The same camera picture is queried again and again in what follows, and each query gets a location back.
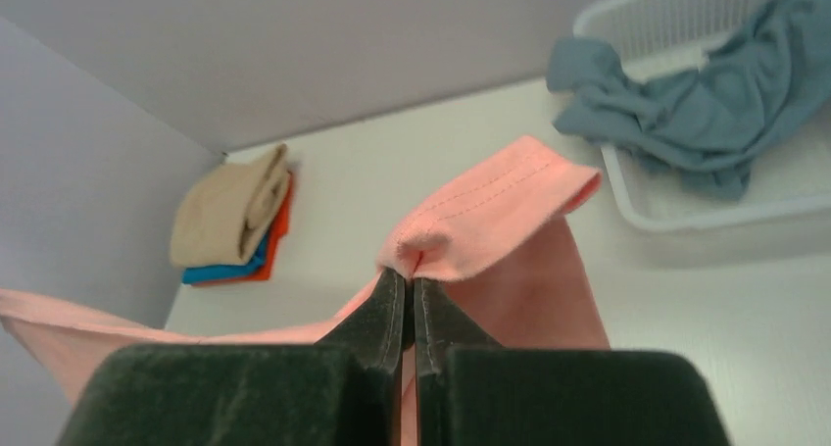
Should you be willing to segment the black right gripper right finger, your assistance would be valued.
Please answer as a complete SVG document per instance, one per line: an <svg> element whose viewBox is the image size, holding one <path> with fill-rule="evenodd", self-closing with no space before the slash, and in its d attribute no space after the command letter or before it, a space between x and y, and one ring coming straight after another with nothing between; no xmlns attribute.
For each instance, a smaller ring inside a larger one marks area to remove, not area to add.
<svg viewBox="0 0 831 446"><path fill-rule="evenodd" d="M413 285L421 445L725 445L707 383L658 351L514 349Z"/></svg>

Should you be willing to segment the pink t-shirt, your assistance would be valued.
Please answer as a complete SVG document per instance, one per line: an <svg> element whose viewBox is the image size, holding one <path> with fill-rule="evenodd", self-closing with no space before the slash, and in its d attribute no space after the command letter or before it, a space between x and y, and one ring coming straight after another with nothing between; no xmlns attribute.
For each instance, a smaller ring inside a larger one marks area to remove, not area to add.
<svg viewBox="0 0 831 446"><path fill-rule="evenodd" d="M385 270L407 284L401 365L401 439L417 441L413 285L438 282L501 345L605 349L598 314L566 215L597 189L597 171L523 137L428 197L393 230L378 272L336 316L310 325L220 337L152 329L62 300L1 294L1 323L58 380L76 407L96 370L139 344L312 344L368 298Z"/></svg>

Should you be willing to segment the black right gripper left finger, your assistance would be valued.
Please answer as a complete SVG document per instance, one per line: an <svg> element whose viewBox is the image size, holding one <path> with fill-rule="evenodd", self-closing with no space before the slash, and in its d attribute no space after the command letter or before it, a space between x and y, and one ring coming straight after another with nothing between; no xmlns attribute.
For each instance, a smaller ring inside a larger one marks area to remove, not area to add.
<svg viewBox="0 0 831 446"><path fill-rule="evenodd" d="M312 344L139 344L96 370L63 445L396 445L407 284L385 270Z"/></svg>

